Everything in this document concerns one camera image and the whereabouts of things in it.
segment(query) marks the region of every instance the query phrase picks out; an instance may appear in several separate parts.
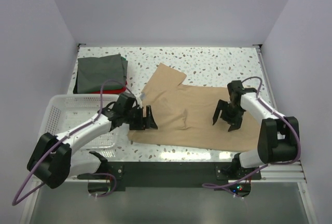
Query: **folded cloth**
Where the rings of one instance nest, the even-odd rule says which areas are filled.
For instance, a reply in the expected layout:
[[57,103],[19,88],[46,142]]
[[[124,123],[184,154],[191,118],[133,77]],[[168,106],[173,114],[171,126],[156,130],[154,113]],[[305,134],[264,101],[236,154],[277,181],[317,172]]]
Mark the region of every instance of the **folded cloth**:
[[[120,93],[125,92],[126,89],[127,89],[127,87],[123,87],[123,88],[120,88],[120,89],[114,89],[114,90],[103,90],[103,94],[120,94]],[[100,91],[90,92],[90,93],[100,94]],[[76,82],[75,82],[75,86],[74,86],[74,89],[73,89],[73,94],[77,94],[77,77],[76,77]]]
[[142,91],[142,104],[151,105],[158,129],[129,131],[130,140],[239,152],[257,148],[260,125],[248,112],[239,130],[228,132],[229,124],[221,119],[212,125],[218,100],[229,100],[227,88],[187,86],[182,84],[185,78],[159,64]]
[[[102,83],[113,79],[126,83],[128,62],[120,54],[106,57],[87,57],[78,59],[77,93],[98,92]],[[110,82],[104,90],[119,90],[122,85]]]

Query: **shirt sleeve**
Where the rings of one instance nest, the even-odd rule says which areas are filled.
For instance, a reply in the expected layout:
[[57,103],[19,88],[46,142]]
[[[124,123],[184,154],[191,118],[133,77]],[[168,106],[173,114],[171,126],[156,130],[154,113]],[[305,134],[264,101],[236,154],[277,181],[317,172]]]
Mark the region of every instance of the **shirt sleeve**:
[[147,94],[150,90],[168,91],[175,89],[186,77],[186,74],[160,63],[142,92]]

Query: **folded dark green cloth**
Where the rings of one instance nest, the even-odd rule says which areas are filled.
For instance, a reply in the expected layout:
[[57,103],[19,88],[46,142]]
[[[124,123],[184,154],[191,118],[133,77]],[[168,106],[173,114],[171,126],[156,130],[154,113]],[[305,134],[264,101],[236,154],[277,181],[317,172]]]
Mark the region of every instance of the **folded dark green cloth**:
[[[86,57],[78,59],[77,93],[91,93],[100,91],[102,83],[113,79],[126,84],[128,61],[120,54],[106,57]],[[116,90],[122,85],[110,82],[104,90]]]

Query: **red cloth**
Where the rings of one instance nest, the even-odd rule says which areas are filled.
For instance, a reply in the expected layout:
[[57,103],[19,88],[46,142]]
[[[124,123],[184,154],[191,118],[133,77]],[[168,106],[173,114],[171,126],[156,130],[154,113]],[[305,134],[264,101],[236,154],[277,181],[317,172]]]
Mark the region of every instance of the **red cloth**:
[[120,94],[126,91],[126,87],[120,88],[120,89],[116,89],[116,90],[104,90],[103,94]]

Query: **cable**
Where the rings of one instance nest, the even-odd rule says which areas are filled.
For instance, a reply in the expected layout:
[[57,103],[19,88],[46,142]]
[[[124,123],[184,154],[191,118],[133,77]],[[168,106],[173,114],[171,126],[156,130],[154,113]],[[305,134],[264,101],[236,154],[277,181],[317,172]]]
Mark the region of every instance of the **cable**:
[[111,190],[108,190],[106,193],[103,193],[103,194],[98,194],[97,197],[106,197],[108,196],[109,194],[112,194],[113,191],[116,189],[116,178],[114,175],[110,174],[110,173],[92,173],[90,175],[94,175],[94,176],[108,176],[108,177],[111,177],[114,181],[114,185],[112,187]]
[[109,102],[105,107],[110,107],[112,105],[114,105],[115,101]]
[[110,187],[112,186],[112,177],[106,178],[106,184],[107,184],[107,181],[109,181],[108,190],[106,192],[102,193],[102,195],[106,194],[110,191]]
[[[296,143],[297,143],[297,155],[295,157],[294,160],[292,161],[289,161],[289,162],[276,162],[276,163],[272,163],[272,164],[277,164],[277,165],[287,165],[287,164],[292,164],[292,163],[295,163],[299,160],[300,156],[301,156],[301,143],[300,143],[300,138],[299,136],[297,135],[296,131],[294,130],[294,128],[291,126],[290,123],[288,123],[288,121],[286,119],[284,119],[283,116],[281,116],[277,111],[275,111],[274,109],[271,109],[271,107],[266,104],[260,97],[259,97],[259,92],[260,92],[260,88],[263,84],[263,80],[262,78],[258,77],[258,76],[252,76],[252,77],[249,77],[249,78],[246,78],[242,81],[242,83],[244,83],[245,81],[247,80],[250,80],[250,79],[259,79],[260,83],[259,83],[259,86],[258,86],[258,89],[257,89],[257,93],[256,93],[256,98],[258,100],[258,102],[267,110],[269,111],[271,114],[277,116],[279,119],[281,119],[285,125],[287,125],[287,127],[291,130],[293,136],[295,137],[296,139]],[[245,175],[244,177],[236,180],[235,182],[233,183],[230,183],[230,184],[226,184],[226,185],[216,185],[216,184],[209,184],[209,183],[205,183],[205,184],[202,184],[202,187],[203,188],[208,188],[208,189],[223,189],[225,191],[228,191],[230,193],[232,193],[228,187],[230,186],[233,186],[251,176],[253,176],[255,173],[258,173],[259,171],[261,171],[262,169],[266,168],[268,166],[268,164],[265,164],[263,165],[262,167],[259,167],[257,169],[255,169],[254,171],[250,172],[249,174]]]
[[[20,194],[22,193],[23,189],[25,188],[25,186],[27,185],[27,182],[30,180],[30,178],[33,176],[33,174],[35,173],[35,171],[37,170],[37,168],[40,166],[40,164],[47,158],[48,155],[51,154],[52,151],[54,151],[58,146],[60,146],[62,144],[62,142],[64,142],[68,137],[72,136],[73,134],[75,134],[76,132],[82,130],[83,128],[85,127],[88,127],[89,125],[91,125],[94,121],[98,120],[100,115],[102,114],[102,109],[103,109],[103,90],[104,90],[104,86],[109,83],[109,82],[116,82],[118,84],[120,84],[121,86],[125,87],[129,93],[131,93],[133,96],[135,96],[132,91],[130,91],[129,88],[126,87],[126,85],[116,81],[116,80],[107,80],[105,81],[101,88],[100,88],[100,110],[98,112],[98,115],[97,117],[93,120],[93,121],[90,121],[74,130],[72,130],[68,136],[65,136],[63,137],[62,139],[60,139],[58,142],[56,142],[48,151],[45,152],[45,154],[38,160],[38,162],[33,166],[33,168],[31,169],[31,171],[29,172],[29,174],[27,175],[26,179],[23,181],[21,187],[19,188],[19,190],[17,191],[17,193],[15,194],[14,196],[14,199],[12,201],[12,206],[16,206],[17,204],[19,204],[20,202],[22,202],[25,198],[27,198],[29,195],[31,195],[33,192],[35,192],[37,189],[41,188],[42,186],[45,185],[45,183],[41,183],[40,185],[38,185],[37,187],[35,187],[34,189],[30,190],[27,194],[25,194],[24,196],[22,196],[20,199],[19,196]],[[111,174],[108,174],[108,173],[98,173],[98,175],[102,175],[102,174],[105,174],[105,175],[109,175],[111,176],[114,180],[115,180],[115,186],[116,186],[116,179],[113,175]]]
[[250,193],[244,194],[242,197],[247,197]]

